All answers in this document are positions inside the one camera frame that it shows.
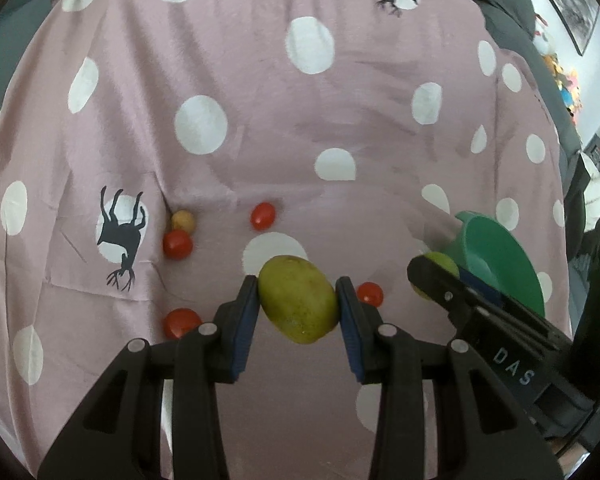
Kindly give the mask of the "green lime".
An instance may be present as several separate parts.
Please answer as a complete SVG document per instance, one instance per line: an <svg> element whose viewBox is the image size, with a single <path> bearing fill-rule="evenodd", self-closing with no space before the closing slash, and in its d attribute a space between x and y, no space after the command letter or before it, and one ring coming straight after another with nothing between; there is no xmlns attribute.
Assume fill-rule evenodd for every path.
<svg viewBox="0 0 600 480"><path fill-rule="evenodd" d="M407 278L418 296L442 304L454 299L449 284L460 279L460 268L442 252L426 252L408 264Z"/></svg>

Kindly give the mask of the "red cherry tomato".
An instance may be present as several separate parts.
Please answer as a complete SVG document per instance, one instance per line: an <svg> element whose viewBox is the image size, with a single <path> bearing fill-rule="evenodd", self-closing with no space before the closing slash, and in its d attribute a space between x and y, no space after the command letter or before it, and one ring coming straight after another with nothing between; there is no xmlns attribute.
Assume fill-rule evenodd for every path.
<svg viewBox="0 0 600 480"><path fill-rule="evenodd" d="M170 340L182 338L198 326L201 326L202 319L192 309L179 308L170 311L162 321L163 333Z"/></svg>
<svg viewBox="0 0 600 480"><path fill-rule="evenodd" d="M276 220L276 208L269 202L257 204L250 214L250 223L256 231L269 229Z"/></svg>
<svg viewBox="0 0 600 480"><path fill-rule="evenodd" d="M183 260L194 250L192 237L184 230L172 230L163 235L163 255L171 260Z"/></svg>
<svg viewBox="0 0 600 480"><path fill-rule="evenodd" d="M384 303L384 291L382 288L374 282L364 282L358 285L356 289L356 296L358 300L369 304L375 308L380 308Z"/></svg>

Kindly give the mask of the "yellow green mango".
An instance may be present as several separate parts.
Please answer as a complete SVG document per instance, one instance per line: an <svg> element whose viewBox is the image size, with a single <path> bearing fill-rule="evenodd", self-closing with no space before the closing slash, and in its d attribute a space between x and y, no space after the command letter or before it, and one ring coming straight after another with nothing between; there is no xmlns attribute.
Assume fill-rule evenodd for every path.
<svg viewBox="0 0 600 480"><path fill-rule="evenodd" d="M313 344L338 324L334 286L308 260L280 255L258 276L260 304L271 323L296 344Z"/></svg>

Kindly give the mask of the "green plastic bowl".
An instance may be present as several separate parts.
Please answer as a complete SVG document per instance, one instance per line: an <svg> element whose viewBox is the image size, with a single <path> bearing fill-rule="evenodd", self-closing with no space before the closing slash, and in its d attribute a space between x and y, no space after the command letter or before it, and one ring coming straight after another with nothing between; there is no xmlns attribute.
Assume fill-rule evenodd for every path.
<svg viewBox="0 0 600 480"><path fill-rule="evenodd" d="M509 230L475 211L461 211L456 218L462 226L443 249L445 255L484 284L544 318L544 298L536 272Z"/></svg>

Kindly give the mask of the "pile of colourful toys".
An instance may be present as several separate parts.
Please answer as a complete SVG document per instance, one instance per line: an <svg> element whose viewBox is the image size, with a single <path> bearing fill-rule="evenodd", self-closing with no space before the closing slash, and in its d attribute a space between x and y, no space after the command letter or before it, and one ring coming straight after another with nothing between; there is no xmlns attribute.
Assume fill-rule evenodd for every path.
<svg viewBox="0 0 600 480"><path fill-rule="evenodd" d="M559 63L554 38L548 31L547 21L540 14L535 14L532 42L555 81L571 121L577 125L582 110L578 72L576 70L567 72Z"/></svg>

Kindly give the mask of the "tan small round fruit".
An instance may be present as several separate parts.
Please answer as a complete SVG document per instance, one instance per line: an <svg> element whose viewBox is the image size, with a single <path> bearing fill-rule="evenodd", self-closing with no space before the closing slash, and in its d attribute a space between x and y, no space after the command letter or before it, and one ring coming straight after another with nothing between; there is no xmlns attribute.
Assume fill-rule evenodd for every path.
<svg viewBox="0 0 600 480"><path fill-rule="evenodd" d="M170 219L171 231L184 231L188 235L195 232L197 220L195 215L188 210L178 210L172 214Z"/></svg>

